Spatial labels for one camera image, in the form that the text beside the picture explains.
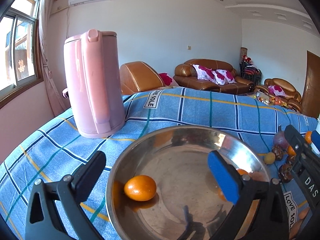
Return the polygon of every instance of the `stainless steel bowl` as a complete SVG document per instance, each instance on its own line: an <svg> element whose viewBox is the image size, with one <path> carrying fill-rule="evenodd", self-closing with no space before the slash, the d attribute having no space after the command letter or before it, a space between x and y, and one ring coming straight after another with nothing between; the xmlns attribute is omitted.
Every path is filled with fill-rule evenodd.
<svg viewBox="0 0 320 240"><path fill-rule="evenodd" d="M207 240L226 218L232 203L218 197L207 155L218 150L235 168L270 181L267 168L237 138L202 126L174 126L149 133L132 143L112 167L106 189L110 221L123 240L177 240L186 229L188 208L200 225L199 239ZM147 202L130 200L124 184L134 176L148 175L157 184L156 196ZM245 235L258 201L237 236Z"/></svg>

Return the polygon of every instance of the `brown leather armchair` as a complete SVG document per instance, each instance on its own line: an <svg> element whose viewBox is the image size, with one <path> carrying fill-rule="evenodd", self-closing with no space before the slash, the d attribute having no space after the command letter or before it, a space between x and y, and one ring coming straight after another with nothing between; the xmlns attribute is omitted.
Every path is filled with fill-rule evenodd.
<svg viewBox="0 0 320 240"><path fill-rule="evenodd" d="M286 98L279 97L283 102L287 103L287 106L289 109L297 110L301 113L301 95L300 93L295 89L295 87L290 84L288 81L281 79L281 78L267 78L264 81L264 85L257 85L254 88L255 92L262 91L266 95L272 95L275 97L274 94L269 92L268 86L280 86L284 93L287 95Z"/></svg>
<svg viewBox="0 0 320 240"><path fill-rule="evenodd" d="M229 70L234 76L236 83L217 85L208 80L200 80L193 65L201 65L212 70L225 69ZM196 90L215 91L233 95L244 94L252 91L253 82L237 76L237 71L227 62L213 59L191 59L184 64L180 64L174 71L173 79L183 87L193 88Z"/></svg>
<svg viewBox="0 0 320 240"><path fill-rule="evenodd" d="M142 61L123 64L120 67L120 82L123 95L165 87L158 73Z"/></svg>

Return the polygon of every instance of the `curtain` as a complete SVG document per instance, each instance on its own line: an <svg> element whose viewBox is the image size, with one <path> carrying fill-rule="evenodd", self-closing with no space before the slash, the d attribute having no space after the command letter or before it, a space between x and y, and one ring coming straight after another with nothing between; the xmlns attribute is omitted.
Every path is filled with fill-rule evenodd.
<svg viewBox="0 0 320 240"><path fill-rule="evenodd" d="M47 90L49 102L55 116L63 113L66 110L61 96L52 79L52 72L48 66L47 59L47 26L52 9L53 0L40 0L39 9L39 41L41 49L41 65L44 76L44 84Z"/></svg>

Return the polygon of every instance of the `window pane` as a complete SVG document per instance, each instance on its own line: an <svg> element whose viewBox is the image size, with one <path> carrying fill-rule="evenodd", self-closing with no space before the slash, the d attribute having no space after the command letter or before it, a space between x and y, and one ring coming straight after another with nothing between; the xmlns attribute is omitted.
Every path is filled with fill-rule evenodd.
<svg viewBox="0 0 320 240"><path fill-rule="evenodd" d="M11 5L11 8L34 17L34 11L36 10L37 2L38 0L15 0Z"/></svg>
<svg viewBox="0 0 320 240"><path fill-rule="evenodd" d="M10 35L13 19L3 17L0 22L0 90L12 85L15 79L14 73L11 79L10 68Z"/></svg>
<svg viewBox="0 0 320 240"><path fill-rule="evenodd" d="M15 41L15 67L18 81L35 74L31 43L32 24L18 19Z"/></svg>

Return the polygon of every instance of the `bed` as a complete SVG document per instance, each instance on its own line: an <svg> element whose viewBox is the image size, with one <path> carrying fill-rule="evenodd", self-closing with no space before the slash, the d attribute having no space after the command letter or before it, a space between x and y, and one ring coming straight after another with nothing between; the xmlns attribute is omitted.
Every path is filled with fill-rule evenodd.
<svg viewBox="0 0 320 240"><path fill-rule="evenodd" d="M126 123L111 137L82 137L72 109L68 109L31 134L7 157L0 166L0 214L17 238L24 239L26 210L35 179L51 182L73 174L97 150L106 154L107 165L81 206L105 239L119 239L108 220L105 188L115 160L137 138L169 126L203 125L234 135L263 157L271 150L278 125L292 124L302 135L317 125L314 118L280 106L266 106L250 97L187 88L164 90L156 108L147 108L149 93L123 97ZM284 162L285 158L268 166L272 177L278 177L277 170ZM292 196L299 210L308 205L295 181L282 185L282 189ZM76 238L59 202L57 208L67 232Z"/></svg>

